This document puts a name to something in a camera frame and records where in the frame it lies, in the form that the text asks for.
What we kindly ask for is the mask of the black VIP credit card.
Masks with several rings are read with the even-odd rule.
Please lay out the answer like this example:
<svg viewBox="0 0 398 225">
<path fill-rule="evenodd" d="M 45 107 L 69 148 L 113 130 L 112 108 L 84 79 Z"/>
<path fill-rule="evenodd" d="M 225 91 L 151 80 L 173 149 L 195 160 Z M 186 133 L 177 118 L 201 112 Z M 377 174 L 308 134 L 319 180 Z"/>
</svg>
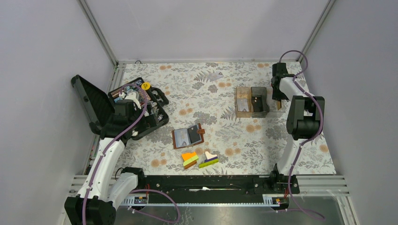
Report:
<svg viewBox="0 0 398 225">
<path fill-rule="evenodd" d="M 198 133 L 198 130 L 198 125 L 191 126 L 187 129 L 191 144 L 196 144 L 202 141 L 201 134 Z"/>
</svg>

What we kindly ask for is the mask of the brown leather card holder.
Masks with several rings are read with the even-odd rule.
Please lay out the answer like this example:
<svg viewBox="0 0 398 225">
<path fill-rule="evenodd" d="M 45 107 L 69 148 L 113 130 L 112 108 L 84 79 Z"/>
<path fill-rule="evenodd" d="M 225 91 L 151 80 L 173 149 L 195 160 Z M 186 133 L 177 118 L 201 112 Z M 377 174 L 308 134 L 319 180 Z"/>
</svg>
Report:
<svg viewBox="0 0 398 225">
<path fill-rule="evenodd" d="M 182 149 L 201 144 L 204 142 L 205 133 L 200 123 L 188 128 L 172 130 L 173 148 Z"/>
</svg>

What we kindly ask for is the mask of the silver VIP credit card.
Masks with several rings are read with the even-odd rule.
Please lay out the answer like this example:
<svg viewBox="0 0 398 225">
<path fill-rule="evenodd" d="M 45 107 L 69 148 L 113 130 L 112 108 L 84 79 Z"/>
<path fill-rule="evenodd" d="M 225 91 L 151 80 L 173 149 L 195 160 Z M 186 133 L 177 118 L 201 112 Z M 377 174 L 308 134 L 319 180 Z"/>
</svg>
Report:
<svg viewBox="0 0 398 225">
<path fill-rule="evenodd" d="M 177 148 L 185 147 L 190 144 L 188 132 L 186 129 L 175 130 L 174 135 Z"/>
</svg>

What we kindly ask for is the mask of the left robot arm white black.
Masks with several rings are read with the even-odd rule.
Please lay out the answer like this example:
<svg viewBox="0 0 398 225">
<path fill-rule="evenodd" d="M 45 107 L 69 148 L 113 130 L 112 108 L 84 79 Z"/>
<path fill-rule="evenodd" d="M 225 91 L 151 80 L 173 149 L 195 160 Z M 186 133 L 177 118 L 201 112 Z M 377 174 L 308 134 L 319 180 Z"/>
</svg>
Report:
<svg viewBox="0 0 398 225">
<path fill-rule="evenodd" d="M 134 173 L 121 176 L 113 187 L 109 186 L 113 168 L 125 145 L 120 139 L 131 130 L 147 111 L 145 105 L 135 122 L 115 138 L 104 138 L 99 142 L 98 155 L 94 160 L 84 184 L 75 197 L 67 197 L 64 208 L 73 225 L 112 225 L 121 202 L 132 190 L 139 193 L 145 188 L 145 179 Z"/>
</svg>

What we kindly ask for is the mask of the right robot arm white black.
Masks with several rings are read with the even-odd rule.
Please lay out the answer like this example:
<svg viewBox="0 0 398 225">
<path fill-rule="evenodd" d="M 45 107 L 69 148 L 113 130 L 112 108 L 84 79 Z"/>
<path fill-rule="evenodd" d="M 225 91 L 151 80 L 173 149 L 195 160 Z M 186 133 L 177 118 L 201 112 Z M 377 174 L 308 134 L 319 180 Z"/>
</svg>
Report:
<svg viewBox="0 0 398 225">
<path fill-rule="evenodd" d="M 286 63 L 272 65 L 272 99 L 288 100 L 290 108 L 286 119 L 286 130 L 290 135 L 282 157 L 276 163 L 278 174 L 294 174 L 302 146 L 317 137 L 323 130 L 325 99 L 315 96 L 297 82 L 293 74 L 287 71 Z"/>
</svg>

